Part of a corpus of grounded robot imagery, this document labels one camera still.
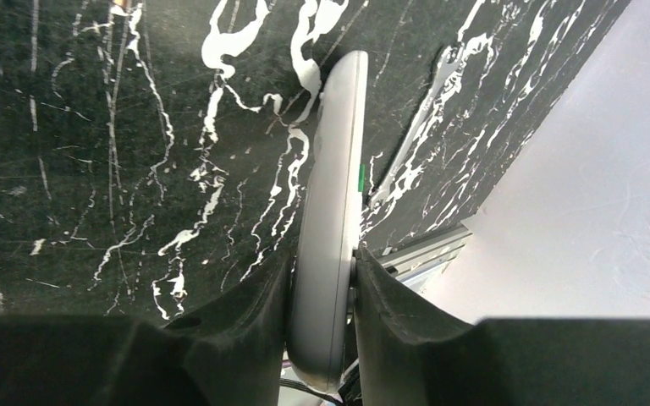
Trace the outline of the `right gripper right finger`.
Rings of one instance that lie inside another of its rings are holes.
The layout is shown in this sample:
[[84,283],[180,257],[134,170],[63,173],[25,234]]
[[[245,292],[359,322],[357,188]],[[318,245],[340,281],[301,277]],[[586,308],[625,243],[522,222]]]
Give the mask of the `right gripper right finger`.
[[650,405],[650,320],[468,324],[355,255],[365,405]]

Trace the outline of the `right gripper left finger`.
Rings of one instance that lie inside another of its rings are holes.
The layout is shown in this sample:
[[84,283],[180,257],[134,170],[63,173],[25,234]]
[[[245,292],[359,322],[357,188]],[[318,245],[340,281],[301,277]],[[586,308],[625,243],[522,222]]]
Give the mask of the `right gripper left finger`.
[[0,316],[0,405],[274,405],[292,256],[159,327],[129,316]]

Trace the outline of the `white remote control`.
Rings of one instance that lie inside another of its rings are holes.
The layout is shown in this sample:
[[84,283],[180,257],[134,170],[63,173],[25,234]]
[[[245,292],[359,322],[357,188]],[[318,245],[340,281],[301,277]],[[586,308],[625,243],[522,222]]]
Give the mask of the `white remote control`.
[[337,392],[355,251],[360,244],[361,155],[369,57],[345,54],[326,80],[291,284],[285,345],[310,388]]

